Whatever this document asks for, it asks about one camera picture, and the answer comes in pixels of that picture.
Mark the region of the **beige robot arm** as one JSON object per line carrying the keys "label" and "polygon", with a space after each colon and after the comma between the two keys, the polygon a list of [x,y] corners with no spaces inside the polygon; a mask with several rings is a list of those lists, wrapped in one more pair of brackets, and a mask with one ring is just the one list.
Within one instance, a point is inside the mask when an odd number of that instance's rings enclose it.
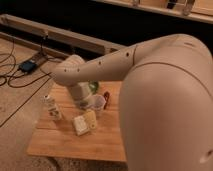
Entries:
{"label": "beige robot arm", "polygon": [[129,171],[213,171],[213,55],[173,34],[52,73],[71,87],[119,81],[119,121]]}

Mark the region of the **beige cylindrical gripper body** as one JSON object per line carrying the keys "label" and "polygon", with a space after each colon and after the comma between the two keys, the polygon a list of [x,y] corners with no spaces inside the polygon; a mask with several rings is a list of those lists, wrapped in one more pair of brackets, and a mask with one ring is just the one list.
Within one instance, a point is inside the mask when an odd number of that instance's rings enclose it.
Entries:
{"label": "beige cylindrical gripper body", "polygon": [[68,87],[68,91],[79,109],[87,109],[93,103],[92,92],[88,82],[78,83]]}

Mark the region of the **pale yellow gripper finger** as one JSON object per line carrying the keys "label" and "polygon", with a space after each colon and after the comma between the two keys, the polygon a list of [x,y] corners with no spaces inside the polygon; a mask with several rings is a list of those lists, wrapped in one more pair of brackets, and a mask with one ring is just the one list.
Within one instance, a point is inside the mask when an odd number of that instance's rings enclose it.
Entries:
{"label": "pale yellow gripper finger", "polygon": [[86,110],[84,113],[84,118],[90,129],[97,128],[96,114],[93,110]]}

